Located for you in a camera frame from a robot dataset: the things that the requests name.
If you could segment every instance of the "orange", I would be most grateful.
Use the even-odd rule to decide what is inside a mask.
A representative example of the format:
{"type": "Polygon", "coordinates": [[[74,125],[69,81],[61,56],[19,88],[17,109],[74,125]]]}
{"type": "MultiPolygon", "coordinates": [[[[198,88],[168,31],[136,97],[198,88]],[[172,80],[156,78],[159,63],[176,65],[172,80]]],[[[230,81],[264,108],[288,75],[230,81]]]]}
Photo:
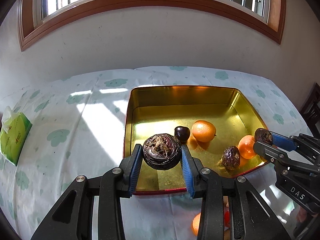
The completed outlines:
{"type": "Polygon", "coordinates": [[[200,225],[200,215],[201,213],[197,214],[191,224],[191,230],[195,234],[195,236],[198,235],[198,230],[200,225]]]}
{"type": "Polygon", "coordinates": [[[198,120],[191,128],[193,136],[199,142],[210,142],[216,136],[215,126],[207,121],[198,120]]]}
{"type": "Polygon", "coordinates": [[[253,150],[253,144],[254,136],[252,135],[246,135],[240,140],[238,149],[243,158],[251,159],[255,157],[256,153],[253,150]]]}

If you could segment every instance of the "wooden chair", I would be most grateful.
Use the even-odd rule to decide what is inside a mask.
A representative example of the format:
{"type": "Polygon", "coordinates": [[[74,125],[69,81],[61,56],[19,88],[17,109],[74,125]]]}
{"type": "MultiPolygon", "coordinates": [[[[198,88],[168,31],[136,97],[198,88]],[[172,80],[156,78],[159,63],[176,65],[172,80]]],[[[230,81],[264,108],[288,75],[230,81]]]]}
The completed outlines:
{"type": "Polygon", "coordinates": [[[316,124],[320,122],[320,86],[316,83],[300,114],[306,121],[314,137],[320,139],[320,131],[316,124]]]}

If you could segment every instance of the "tissue box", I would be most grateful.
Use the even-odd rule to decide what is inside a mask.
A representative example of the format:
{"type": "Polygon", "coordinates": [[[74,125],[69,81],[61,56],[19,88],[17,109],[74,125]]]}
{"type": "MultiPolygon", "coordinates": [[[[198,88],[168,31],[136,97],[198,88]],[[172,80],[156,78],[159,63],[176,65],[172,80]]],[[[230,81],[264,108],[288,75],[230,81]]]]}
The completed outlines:
{"type": "Polygon", "coordinates": [[[23,113],[17,113],[6,125],[9,126],[8,132],[5,132],[4,127],[0,132],[0,151],[9,162],[17,166],[32,123],[23,113]]]}

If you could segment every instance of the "wall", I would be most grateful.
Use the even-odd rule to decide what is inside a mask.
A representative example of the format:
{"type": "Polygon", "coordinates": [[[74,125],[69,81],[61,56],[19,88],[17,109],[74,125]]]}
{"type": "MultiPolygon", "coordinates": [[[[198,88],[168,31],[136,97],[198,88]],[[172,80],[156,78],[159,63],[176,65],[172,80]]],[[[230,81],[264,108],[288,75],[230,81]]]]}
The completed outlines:
{"type": "Polygon", "coordinates": [[[320,83],[320,22],[287,0],[281,45],[232,20],[168,7],[128,8],[68,24],[21,52],[17,6],[0,26],[0,112],[29,87],[81,73],[150,65],[243,71],[271,79],[300,109],[320,83]]]}

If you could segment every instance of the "tablecloth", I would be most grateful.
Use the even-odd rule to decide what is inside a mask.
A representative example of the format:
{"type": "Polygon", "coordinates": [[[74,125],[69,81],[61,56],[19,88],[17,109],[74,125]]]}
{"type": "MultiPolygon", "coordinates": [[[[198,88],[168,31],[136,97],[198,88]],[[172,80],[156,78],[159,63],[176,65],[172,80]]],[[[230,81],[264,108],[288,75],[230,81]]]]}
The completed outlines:
{"type": "MultiPolygon", "coordinates": [[[[63,191],[80,174],[101,176],[120,164],[131,89],[159,85],[209,85],[241,90],[268,128],[285,136],[312,135],[286,95],[270,80],[241,72],[162,66],[106,70],[28,90],[14,111],[33,126],[15,167],[0,156],[0,207],[23,240],[29,240],[63,191]]],[[[296,152],[295,160],[307,162],[296,152]]],[[[267,164],[246,178],[292,234],[298,205],[275,187],[267,164]]],[[[93,239],[97,238],[97,206],[93,239]]],[[[195,240],[190,224],[201,199],[188,193],[121,199],[127,240],[195,240]]]]}

